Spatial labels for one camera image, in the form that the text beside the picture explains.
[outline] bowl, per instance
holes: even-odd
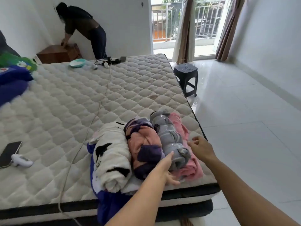
[[[85,63],[86,63],[85,59],[75,59],[69,63],[69,66],[74,67],[74,68],[82,67],[83,65],[85,65]]]

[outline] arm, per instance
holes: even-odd
[[[71,19],[66,19],[65,21],[65,38],[62,40],[63,46],[65,47],[70,39],[70,37],[73,35],[75,31],[74,24]]]
[[[299,224],[250,188],[214,154],[212,145],[203,137],[189,142],[195,156],[213,172],[233,213],[243,226],[298,226]]]
[[[148,175],[141,187],[128,203],[106,224],[106,226],[153,226],[166,182],[179,182],[168,172],[173,153],[162,159]]]

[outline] mattress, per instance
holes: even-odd
[[[204,135],[164,55],[131,56],[111,69],[93,70],[89,63],[73,69],[68,64],[40,65],[28,90],[0,108],[1,145],[22,141],[20,154],[34,162],[30,168],[0,169],[0,225],[66,219],[58,201],[67,169],[82,143],[104,123],[149,117],[164,107],[180,114],[190,138]],[[61,206],[73,217],[97,213],[90,159],[82,146],[67,177]],[[158,217],[170,220],[177,206],[179,214],[191,212],[192,203],[207,206],[199,214],[212,211],[210,199],[220,188],[202,162],[201,167],[201,179],[165,188]]]

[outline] metal railing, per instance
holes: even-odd
[[[225,0],[197,1],[195,7],[196,38],[215,38]],[[152,5],[153,41],[177,38],[182,10],[181,3]]]

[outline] purple clothing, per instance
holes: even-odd
[[[165,157],[160,138],[147,118],[130,120],[124,132],[132,154],[134,174],[136,178],[144,180]]]

